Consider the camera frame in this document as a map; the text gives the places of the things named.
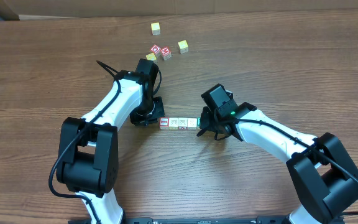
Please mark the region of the green F letter block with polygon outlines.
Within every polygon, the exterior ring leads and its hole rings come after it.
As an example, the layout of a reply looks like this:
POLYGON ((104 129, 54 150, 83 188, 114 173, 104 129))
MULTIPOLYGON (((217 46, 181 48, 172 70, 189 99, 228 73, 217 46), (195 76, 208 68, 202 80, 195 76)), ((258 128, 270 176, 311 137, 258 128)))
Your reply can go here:
POLYGON ((196 125, 197 129, 200 129, 200 123, 201 123, 201 118, 197 118, 197 125, 196 125))

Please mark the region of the red I letter block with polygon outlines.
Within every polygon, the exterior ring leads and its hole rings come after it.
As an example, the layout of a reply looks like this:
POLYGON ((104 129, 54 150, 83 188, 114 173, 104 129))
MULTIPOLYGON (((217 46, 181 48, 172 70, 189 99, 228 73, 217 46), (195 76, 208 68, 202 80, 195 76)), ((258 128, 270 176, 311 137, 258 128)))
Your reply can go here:
POLYGON ((169 118, 161 117, 159 122, 160 129, 169 129, 169 118))

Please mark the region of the plain cream block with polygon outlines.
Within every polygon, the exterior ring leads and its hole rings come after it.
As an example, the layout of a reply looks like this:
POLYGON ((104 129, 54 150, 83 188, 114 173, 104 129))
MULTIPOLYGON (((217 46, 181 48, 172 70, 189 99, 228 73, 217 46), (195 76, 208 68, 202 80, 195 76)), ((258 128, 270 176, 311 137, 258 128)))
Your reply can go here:
POLYGON ((187 119, 187 129, 197 129, 198 119, 197 118, 188 118, 187 119))

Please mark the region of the cream picture block yellow side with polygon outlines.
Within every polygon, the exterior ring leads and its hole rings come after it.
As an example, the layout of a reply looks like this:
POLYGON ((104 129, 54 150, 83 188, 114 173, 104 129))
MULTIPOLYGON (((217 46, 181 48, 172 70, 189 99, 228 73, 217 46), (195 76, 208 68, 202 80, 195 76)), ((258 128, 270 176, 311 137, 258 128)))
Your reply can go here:
POLYGON ((176 130, 178 129, 178 118, 172 118, 170 117, 168 119, 168 128, 171 130, 176 130))

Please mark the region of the cream block red X side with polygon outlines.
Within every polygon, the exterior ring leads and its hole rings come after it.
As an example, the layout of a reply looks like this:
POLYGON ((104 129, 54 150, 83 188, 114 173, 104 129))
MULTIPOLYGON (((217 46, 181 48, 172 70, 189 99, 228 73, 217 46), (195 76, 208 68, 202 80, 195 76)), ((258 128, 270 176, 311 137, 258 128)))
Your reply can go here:
POLYGON ((178 119, 178 128, 179 129, 188 129, 188 118, 179 118, 178 119))

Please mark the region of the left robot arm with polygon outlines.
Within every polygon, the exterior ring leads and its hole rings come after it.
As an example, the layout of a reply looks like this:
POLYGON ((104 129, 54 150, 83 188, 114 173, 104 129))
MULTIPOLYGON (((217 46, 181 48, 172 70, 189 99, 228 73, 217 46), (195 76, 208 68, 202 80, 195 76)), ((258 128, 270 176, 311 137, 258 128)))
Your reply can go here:
POLYGON ((127 119, 148 126, 165 115, 162 98, 156 96, 162 77, 159 67, 146 59, 133 72, 99 65, 112 75, 113 86, 89 113, 64 120, 48 186, 57 197, 81 199, 90 214, 87 223, 120 224, 125 213, 113 190, 119 170, 118 131, 127 119))

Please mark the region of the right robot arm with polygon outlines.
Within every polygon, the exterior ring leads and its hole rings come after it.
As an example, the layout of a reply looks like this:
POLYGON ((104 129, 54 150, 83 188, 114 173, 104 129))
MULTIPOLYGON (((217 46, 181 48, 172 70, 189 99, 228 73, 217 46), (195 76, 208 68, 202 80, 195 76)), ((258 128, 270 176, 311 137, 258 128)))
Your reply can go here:
POLYGON ((338 137, 288 128, 250 103, 238 105, 221 84, 201 97, 206 105, 199 136, 206 131, 217 141, 233 136, 286 164, 300 206, 284 223, 342 223, 344 216, 358 215, 358 168, 338 137))

